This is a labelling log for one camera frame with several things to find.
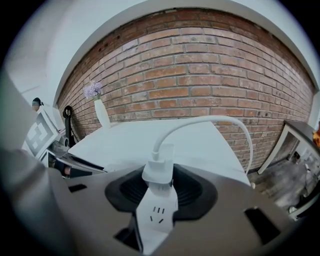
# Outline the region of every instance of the brick wall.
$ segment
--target brick wall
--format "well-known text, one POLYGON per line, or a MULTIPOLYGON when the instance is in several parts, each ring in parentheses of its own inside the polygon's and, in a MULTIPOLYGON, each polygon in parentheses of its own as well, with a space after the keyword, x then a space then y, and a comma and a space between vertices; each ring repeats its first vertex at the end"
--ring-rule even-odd
MULTIPOLYGON (((77 64, 58 99, 70 105, 81 139, 101 125, 82 88, 103 85, 112 122, 227 115, 248 128, 252 168, 262 165, 283 120, 307 121, 314 86, 294 55, 277 38, 240 17, 203 9, 154 13, 99 41, 77 64)), ((216 124, 242 165, 249 161, 245 134, 216 124)), ((285 156, 292 143, 278 154, 285 156)))

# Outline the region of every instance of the black hair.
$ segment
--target black hair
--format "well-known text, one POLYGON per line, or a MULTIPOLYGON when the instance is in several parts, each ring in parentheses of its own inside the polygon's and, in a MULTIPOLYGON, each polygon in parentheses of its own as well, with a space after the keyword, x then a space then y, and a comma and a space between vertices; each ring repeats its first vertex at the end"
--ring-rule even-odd
POLYGON ((34 98, 32 102, 38 102, 39 106, 44 105, 44 103, 38 97, 34 98))

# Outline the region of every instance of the desk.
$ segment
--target desk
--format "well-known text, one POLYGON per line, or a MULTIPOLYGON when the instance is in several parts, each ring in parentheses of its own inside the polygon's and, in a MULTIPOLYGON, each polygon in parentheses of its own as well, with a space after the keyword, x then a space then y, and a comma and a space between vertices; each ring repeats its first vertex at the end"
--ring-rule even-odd
MULTIPOLYGON (((113 123, 86 136, 69 153, 104 170, 118 171, 141 167, 151 157, 157 137, 177 126, 183 119, 146 120, 113 123)), ((173 163, 200 168, 248 186, 250 182, 239 160, 224 137, 211 122, 183 127, 164 141, 174 145, 173 163)))
POLYGON ((275 158, 282 144, 284 143, 288 133, 291 133, 299 141, 305 142, 313 156, 320 160, 320 149, 313 141, 313 131, 314 129, 305 122, 285 120, 284 128, 282 130, 280 138, 269 157, 265 160, 261 168, 258 170, 258 174, 262 174, 264 170, 268 167, 268 165, 272 162, 272 160, 275 158))

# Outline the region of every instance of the cable connector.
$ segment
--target cable connector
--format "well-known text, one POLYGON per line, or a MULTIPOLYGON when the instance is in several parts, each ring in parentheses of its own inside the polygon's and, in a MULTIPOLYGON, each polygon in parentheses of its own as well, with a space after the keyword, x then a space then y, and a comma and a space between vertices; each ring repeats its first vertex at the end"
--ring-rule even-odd
POLYGON ((156 157, 148 160, 142 173, 147 183, 170 184, 174 172, 174 145, 162 144, 156 157))

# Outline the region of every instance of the person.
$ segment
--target person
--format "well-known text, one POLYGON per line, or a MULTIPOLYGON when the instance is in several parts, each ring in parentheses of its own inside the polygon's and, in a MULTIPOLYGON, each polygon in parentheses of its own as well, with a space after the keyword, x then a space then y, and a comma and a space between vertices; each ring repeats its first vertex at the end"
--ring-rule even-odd
POLYGON ((43 106, 43 102, 37 97, 37 98, 34 98, 33 101, 32 101, 32 110, 34 111, 38 111, 40 106, 43 106))

